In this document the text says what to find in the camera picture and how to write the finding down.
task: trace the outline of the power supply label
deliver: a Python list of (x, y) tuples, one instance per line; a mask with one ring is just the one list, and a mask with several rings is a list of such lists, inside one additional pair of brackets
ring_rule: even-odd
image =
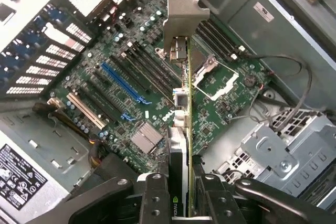
[(0, 196), (17, 210), (20, 211), (47, 182), (9, 145), (0, 149)]

